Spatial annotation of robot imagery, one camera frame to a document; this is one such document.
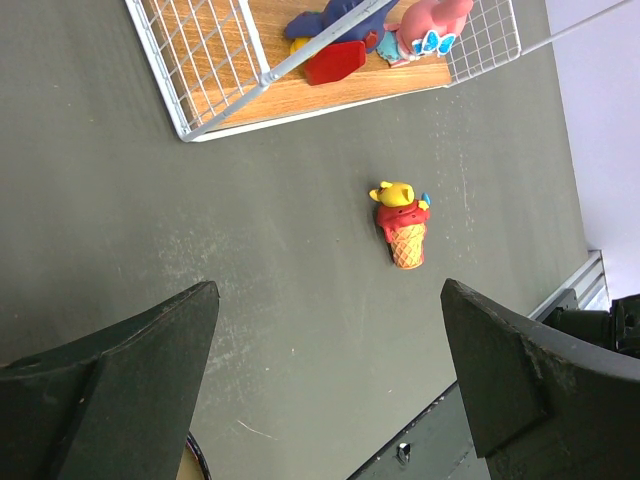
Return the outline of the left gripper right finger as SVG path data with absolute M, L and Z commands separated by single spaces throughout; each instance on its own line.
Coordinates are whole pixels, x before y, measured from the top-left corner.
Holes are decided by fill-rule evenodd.
M 515 313 L 463 283 L 441 291 L 476 454 L 494 479 L 635 479 L 639 358 Z

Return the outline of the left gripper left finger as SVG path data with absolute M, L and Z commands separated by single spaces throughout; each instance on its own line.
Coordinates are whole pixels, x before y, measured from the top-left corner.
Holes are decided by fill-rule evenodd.
M 174 479 L 205 456 L 190 430 L 220 306 L 197 283 L 1 369 L 5 479 Z

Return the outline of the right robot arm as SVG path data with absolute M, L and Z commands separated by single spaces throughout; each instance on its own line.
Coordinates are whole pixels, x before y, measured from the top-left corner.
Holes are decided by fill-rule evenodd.
M 639 358 L 639 295 L 613 300 L 608 311 L 555 308 L 542 323 L 601 348 Z

